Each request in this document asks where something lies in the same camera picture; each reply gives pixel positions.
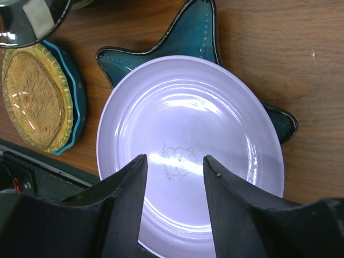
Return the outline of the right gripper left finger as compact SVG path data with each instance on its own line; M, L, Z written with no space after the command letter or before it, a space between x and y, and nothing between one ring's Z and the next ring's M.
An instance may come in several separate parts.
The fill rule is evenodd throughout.
M1 257L135 257L147 172L141 154L62 202L1 194Z

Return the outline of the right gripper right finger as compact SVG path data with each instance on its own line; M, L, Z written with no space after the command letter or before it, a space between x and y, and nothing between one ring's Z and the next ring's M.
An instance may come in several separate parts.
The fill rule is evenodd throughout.
M217 257L343 257L343 199L295 203L203 160Z

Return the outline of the black rimmed checkered plate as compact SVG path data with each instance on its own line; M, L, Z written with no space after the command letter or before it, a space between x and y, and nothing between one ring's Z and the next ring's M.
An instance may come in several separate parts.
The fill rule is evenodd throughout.
M71 7L72 1L1 1L1 47L39 43L61 25Z

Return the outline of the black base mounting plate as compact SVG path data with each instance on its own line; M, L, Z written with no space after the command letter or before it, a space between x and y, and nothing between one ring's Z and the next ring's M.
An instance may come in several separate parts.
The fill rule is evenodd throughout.
M1 139L1 193L60 202L99 183L99 177Z

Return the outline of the lilac plastic plate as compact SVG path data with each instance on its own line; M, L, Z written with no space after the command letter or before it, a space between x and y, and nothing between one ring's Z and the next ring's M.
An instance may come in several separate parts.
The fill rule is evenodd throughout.
M118 83L96 152L101 179L147 156L139 243L158 257L216 255L205 156L273 195L284 191L281 144L261 102L226 69L190 56L148 61Z

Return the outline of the amber glass plate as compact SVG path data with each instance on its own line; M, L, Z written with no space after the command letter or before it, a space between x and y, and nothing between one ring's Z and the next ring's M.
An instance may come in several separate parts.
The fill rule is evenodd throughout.
M42 44L6 51L2 68L6 110L21 137L43 152L68 141L74 122L66 75Z

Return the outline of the teal star-shaped plate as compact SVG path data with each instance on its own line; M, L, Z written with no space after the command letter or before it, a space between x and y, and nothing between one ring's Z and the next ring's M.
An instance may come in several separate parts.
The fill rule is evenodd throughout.
M185 55L221 65L215 1L186 1L162 38L150 49L135 51L105 46L96 60L111 88L143 63L166 56ZM291 140L298 131L297 119L287 111L262 102L275 128L280 144Z

